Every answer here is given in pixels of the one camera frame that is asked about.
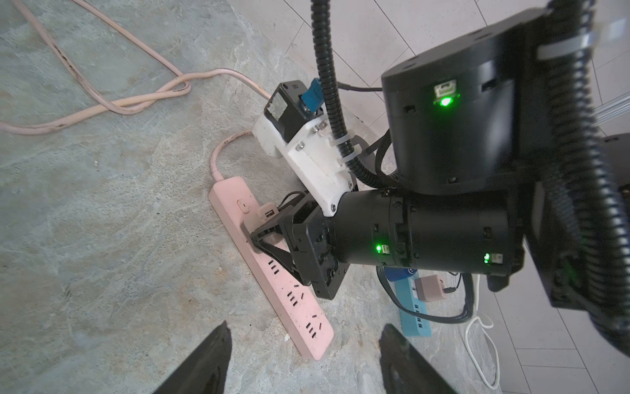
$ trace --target power strip socket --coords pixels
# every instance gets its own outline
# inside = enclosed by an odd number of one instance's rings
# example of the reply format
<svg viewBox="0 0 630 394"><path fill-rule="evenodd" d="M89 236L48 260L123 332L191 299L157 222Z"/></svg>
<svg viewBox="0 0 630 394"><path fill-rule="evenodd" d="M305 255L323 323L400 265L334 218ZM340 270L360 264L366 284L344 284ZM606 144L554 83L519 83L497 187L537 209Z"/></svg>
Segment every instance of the power strip socket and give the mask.
<svg viewBox="0 0 630 394"><path fill-rule="evenodd" d="M394 282L396 297L405 308L426 315L427 306L416 297L415 293L414 285L417 277L418 274L416 273L412 277ZM428 320L411 316L403 310L400 310L400 326L403 329L403 334L407 337L430 337L432 334Z"/></svg>
<svg viewBox="0 0 630 394"><path fill-rule="evenodd" d="M277 261L252 247L244 233L248 215L258 215L260 206L241 177L214 184L208 200L232 237L297 350L319 360L333 340L333 327L307 286L303 286Z"/></svg>

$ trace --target black cylindrical motor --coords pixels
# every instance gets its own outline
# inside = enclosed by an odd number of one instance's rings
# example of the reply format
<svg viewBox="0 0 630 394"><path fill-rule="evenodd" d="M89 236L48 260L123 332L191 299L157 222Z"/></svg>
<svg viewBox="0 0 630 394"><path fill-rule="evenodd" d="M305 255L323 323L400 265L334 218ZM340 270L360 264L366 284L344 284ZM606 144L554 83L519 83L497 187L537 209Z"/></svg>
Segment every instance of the black cylindrical motor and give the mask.
<svg viewBox="0 0 630 394"><path fill-rule="evenodd" d="M341 197L331 219L333 253L351 264L508 276L521 248L512 239L501 192L352 192Z"/></svg>

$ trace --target pink power cable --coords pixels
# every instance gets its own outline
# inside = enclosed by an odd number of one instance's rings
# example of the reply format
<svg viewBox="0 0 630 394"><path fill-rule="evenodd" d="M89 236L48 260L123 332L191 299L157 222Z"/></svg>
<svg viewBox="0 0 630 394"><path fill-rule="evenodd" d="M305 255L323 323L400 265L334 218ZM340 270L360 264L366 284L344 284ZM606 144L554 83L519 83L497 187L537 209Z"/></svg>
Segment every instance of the pink power cable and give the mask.
<svg viewBox="0 0 630 394"><path fill-rule="evenodd" d="M220 74L228 74L235 78L238 78L245 84L247 84L250 88L256 91L259 95L269 100L271 96L267 93L263 88L258 86L254 81L240 72L231 70L231 69L214 69L207 72L191 72L188 74L183 74L177 67L172 65L168 60L166 60L163 56L158 54L155 50L151 49L144 42L140 41L137 37L133 36L127 30L122 28L113 20L109 19L106 15L104 15L101 11L94 8L92 5L86 3L83 0L72 0L76 4L82 6L87 9L89 12L93 13L100 19L102 19L105 23L110 25L112 28L116 29L119 33L127 37L131 42L145 50L149 55L153 56L160 63L164 64L171 71L173 71L177 78L167 82L164 86L158 89L155 93L149 93L146 95L139 95L127 98L121 98L114 101L108 101L103 98L92 86L87 82L85 78L81 75L81 73L76 69L76 67L70 62L68 57L61 51L61 49L57 46L55 40L50 36L50 34L44 29L42 24L37 20L37 18L22 4L20 0L11 0L13 5L24 15L26 20L36 29L39 35L44 39L46 44L53 50L54 54L59 58L61 63L68 69L68 71L72 74L72 76L79 82L79 84L86 90L88 94L90 94L96 101L100 104L95 105L93 107L87 108L83 111L79 111L73 113L72 115L68 115L61 119L53 120L52 122L47 122L38 125L27 125L27 126L18 126L11 125L5 122L0 122L0 130L13 133L13 134L45 134L48 132L56 131L63 129L64 127L73 125L82 120L88 119L92 116L98 115L99 113L103 113L105 111L111 110L116 113L122 113L125 115L131 115L133 113L141 112L147 108L149 108L156 100L161 100L163 98L183 96L190 92L190 83L188 82L191 79L202 79L202 78L211 78ZM178 90L170 90L174 88L180 83L184 83L184 87Z"/></svg>
<svg viewBox="0 0 630 394"><path fill-rule="evenodd" d="M219 171L217 167L217 158L219 157L219 153L221 153L221 150L233 140L240 137L248 136L250 134L251 134L251 131L241 131L240 133L233 134L229 136L228 138L224 139L223 141L221 141L221 143L217 145L216 148L214 148L214 151L212 151L212 156L210 157L210 170L211 170L212 178L214 178L215 182L225 180L225 178L223 177L223 174L221 173L221 171Z"/></svg>

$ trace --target concrete floor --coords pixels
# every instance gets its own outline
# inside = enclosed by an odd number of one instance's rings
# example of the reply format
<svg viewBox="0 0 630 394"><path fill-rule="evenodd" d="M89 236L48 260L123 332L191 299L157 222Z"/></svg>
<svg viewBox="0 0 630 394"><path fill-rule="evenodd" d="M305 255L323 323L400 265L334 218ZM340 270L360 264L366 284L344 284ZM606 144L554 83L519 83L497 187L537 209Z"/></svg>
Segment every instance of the concrete floor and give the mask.
<svg viewBox="0 0 630 394"><path fill-rule="evenodd" d="M154 91L171 73L70 1L25 4L108 98ZM224 1L95 1L183 71L230 67L271 91L307 80ZM36 124L93 105L9 1L0 3L0 110ZM248 129L264 100L239 81L193 82L130 117L105 113L46 136L0 135L0 392L151 393L223 320L232 329L226 393L381 393L377 345L397 309L370 267L321 301L335 339L303 359L243 262L207 193L208 159ZM349 128L376 136L350 113ZM219 165L260 202L300 187L252 137ZM436 314L456 314L458 291ZM432 324L412 343L460 393L489 393L463 327ZM493 373L477 329L473 348Z"/></svg>

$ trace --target screw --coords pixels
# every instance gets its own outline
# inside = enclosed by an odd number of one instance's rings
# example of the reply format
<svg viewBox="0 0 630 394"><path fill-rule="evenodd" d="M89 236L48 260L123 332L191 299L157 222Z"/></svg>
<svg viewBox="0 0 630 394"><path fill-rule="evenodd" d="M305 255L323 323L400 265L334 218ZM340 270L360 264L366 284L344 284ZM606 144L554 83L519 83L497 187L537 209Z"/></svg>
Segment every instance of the screw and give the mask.
<svg viewBox="0 0 630 394"><path fill-rule="evenodd" d="M326 126L328 126L328 123L326 123L326 121L324 120L320 124L316 124L315 126L313 126L311 131L312 131L313 134L315 134L315 133L320 132L323 129L325 129Z"/></svg>

